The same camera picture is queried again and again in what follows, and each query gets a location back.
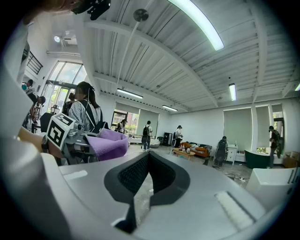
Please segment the ceiling beam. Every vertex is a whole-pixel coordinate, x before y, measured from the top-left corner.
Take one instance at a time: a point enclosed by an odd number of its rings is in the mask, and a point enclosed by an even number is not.
[[[255,22],[256,33],[258,37],[258,50],[259,50],[259,58],[258,58],[258,74],[257,74],[257,82],[258,86],[262,85],[264,74],[267,66],[267,55],[268,55],[268,37],[267,30],[264,24],[263,13],[257,2],[253,2],[252,0],[248,1],[252,16]],[[256,101],[260,88],[256,88],[253,94],[252,103]]]
[[[282,90],[282,97],[283,98],[290,92],[290,90],[292,90],[293,87],[295,87],[295,84],[297,83],[297,82],[295,82],[295,80],[299,76],[299,67],[300,67],[300,65],[299,65],[299,62],[298,62],[296,64],[295,70],[294,70],[291,78],[289,79],[289,83]]]
[[[112,84],[115,84],[117,85],[117,79],[114,78],[114,77],[110,77],[110,76],[107,76],[107,75],[104,75],[104,74],[101,74],[101,73],[97,73],[97,72],[94,72],[94,75],[93,75],[95,78],[99,79],[99,80],[102,80],[102,81],[106,81],[106,82],[109,82],[109,83],[112,83]],[[123,81],[123,80],[119,80],[119,86],[121,87],[124,87],[124,88],[128,88],[128,89],[131,89],[131,90],[134,90],[134,91],[138,91],[140,93],[144,93],[144,94],[147,94],[147,95],[150,95],[150,96],[153,96],[155,98],[158,98],[162,101],[165,101],[167,103],[169,103],[170,105],[172,105],[172,107],[174,108],[180,108],[182,110],[184,110],[185,112],[189,112],[189,108],[179,104],[179,103],[176,103],[166,97],[163,97],[155,92],[152,92],[150,90],[147,90],[145,88],[141,88],[135,84],[132,84],[132,83],[129,83],[129,82],[126,82],[126,81]]]
[[[85,26],[90,28],[104,29],[108,31],[117,32],[127,37],[129,37],[132,33],[131,27],[106,20],[87,21],[85,22]],[[176,53],[174,53],[167,46],[163,45],[161,42],[138,30],[135,31],[135,40],[144,42],[156,48],[158,51],[164,53],[165,56],[170,58],[171,61],[177,63],[191,77],[191,79],[193,79],[196,83],[200,83],[202,85],[203,89],[205,90],[208,97],[212,100],[215,107],[218,107],[217,100],[214,98],[211,91],[205,85],[204,81],[181,57],[179,57]]]

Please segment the curtain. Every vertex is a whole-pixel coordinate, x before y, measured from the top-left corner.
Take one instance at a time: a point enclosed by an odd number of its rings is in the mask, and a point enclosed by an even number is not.
[[[223,111],[224,136],[229,144],[238,145],[238,150],[251,150],[252,113],[251,108]]]
[[[270,145],[268,132],[270,126],[268,106],[257,107],[258,142],[257,147],[268,148]]]
[[[151,121],[150,126],[152,127],[152,136],[156,136],[156,130],[158,126],[158,116],[156,112],[146,111],[141,109],[139,115],[139,121],[137,124],[137,135],[143,135],[143,129],[147,124],[147,121]]]
[[[139,114],[140,109],[137,107],[132,107],[128,106],[122,103],[116,103],[115,109],[120,110],[120,111],[125,111],[128,113],[134,113],[134,114]]]

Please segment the purple towel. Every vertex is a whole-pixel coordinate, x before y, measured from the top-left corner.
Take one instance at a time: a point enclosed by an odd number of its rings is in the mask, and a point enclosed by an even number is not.
[[[128,149],[127,136],[104,128],[97,137],[87,136],[87,139],[99,161],[122,157]]]

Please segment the person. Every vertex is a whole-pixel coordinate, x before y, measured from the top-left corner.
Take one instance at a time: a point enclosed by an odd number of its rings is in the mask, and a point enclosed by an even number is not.
[[[176,143],[175,143],[175,148],[178,148],[180,146],[180,142],[182,140],[183,135],[181,134],[181,125],[179,125],[175,131],[175,139],[176,139]]]
[[[151,133],[152,133],[152,127],[150,126],[151,121],[147,121],[147,124],[145,125],[145,128],[147,128],[147,142],[144,144],[144,151],[150,149],[150,141],[151,141]]]
[[[271,151],[270,151],[270,164],[269,166],[267,166],[267,168],[273,168],[274,165],[274,153],[276,148],[279,145],[279,133],[277,130],[274,129],[273,126],[269,126],[269,132],[272,132],[271,138],[269,139],[269,141],[271,142]]]
[[[127,123],[126,119],[123,119],[121,122],[118,123],[114,131],[119,133],[124,133],[126,123]]]
[[[86,114],[85,108],[89,105],[95,120],[99,123],[100,119],[100,106],[96,103],[94,88],[88,82],[80,82],[75,89],[75,99],[69,110],[69,117],[76,120],[77,123],[84,126],[84,130],[91,132],[94,128],[89,116]]]
[[[26,86],[26,89],[29,89],[32,87],[33,85],[33,80],[32,79],[29,79],[26,84],[24,84]]]
[[[33,102],[33,104],[32,104],[32,107],[30,108],[30,111],[29,111],[29,113],[27,114],[27,116],[26,116],[26,118],[25,118],[23,124],[22,124],[22,126],[25,127],[25,128],[27,128],[28,117],[29,117],[29,115],[30,115],[31,120],[33,121],[33,123],[37,124],[37,121],[36,121],[36,119],[35,119],[34,106],[35,106],[36,104],[42,104],[42,105],[43,105],[43,104],[45,103],[45,101],[46,101],[46,98],[45,98],[44,96],[39,97],[39,96],[38,96],[37,94],[35,94],[35,93],[30,93],[30,94],[28,94],[27,96],[31,99],[31,101]]]
[[[74,93],[72,93],[72,92],[70,93],[69,99],[70,99],[70,101],[65,102],[65,104],[62,107],[62,111],[61,112],[63,114],[65,114],[65,115],[69,114],[69,110],[70,110],[72,104],[75,102],[75,95],[74,95]]]
[[[225,150],[226,150],[225,157],[224,157],[224,160],[225,160],[225,159],[227,159],[227,154],[228,154],[228,141],[227,141],[226,136],[223,136],[222,140],[219,141],[215,154],[217,154],[218,148],[221,145],[225,146]],[[222,167],[222,164],[223,164],[223,160],[222,161],[218,161],[217,158],[215,157],[213,167],[219,167],[220,168],[220,167]]]

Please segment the fluorescent light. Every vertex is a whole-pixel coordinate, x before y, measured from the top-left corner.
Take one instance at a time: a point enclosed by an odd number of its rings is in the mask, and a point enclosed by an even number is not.
[[[236,100],[236,90],[235,90],[235,84],[234,83],[229,85],[229,90],[230,90],[231,100],[235,101]]]
[[[298,85],[298,87],[295,89],[295,91],[299,91],[300,90],[300,83]]]
[[[169,109],[169,110],[175,111],[175,112],[177,112],[177,111],[178,111],[177,109],[175,109],[175,108],[171,108],[171,107],[168,107],[168,106],[166,106],[166,105],[163,105],[163,107],[164,107],[164,108],[166,108],[166,109]]]
[[[203,12],[190,0],[168,0],[186,13],[204,32],[216,51],[224,48],[224,44]]]
[[[57,43],[59,43],[59,42],[60,42],[60,37],[55,36],[55,37],[54,37],[54,41],[57,42]]]
[[[133,96],[133,97],[136,97],[136,98],[140,98],[140,99],[142,99],[142,98],[143,98],[143,96],[140,96],[140,95],[134,94],[134,93],[132,93],[132,92],[125,91],[125,90],[123,90],[123,89],[120,89],[120,88],[118,88],[118,89],[117,89],[117,91],[118,91],[118,92],[125,93],[125,94],[128,94],[128,95],[131,95],[131,96]]]

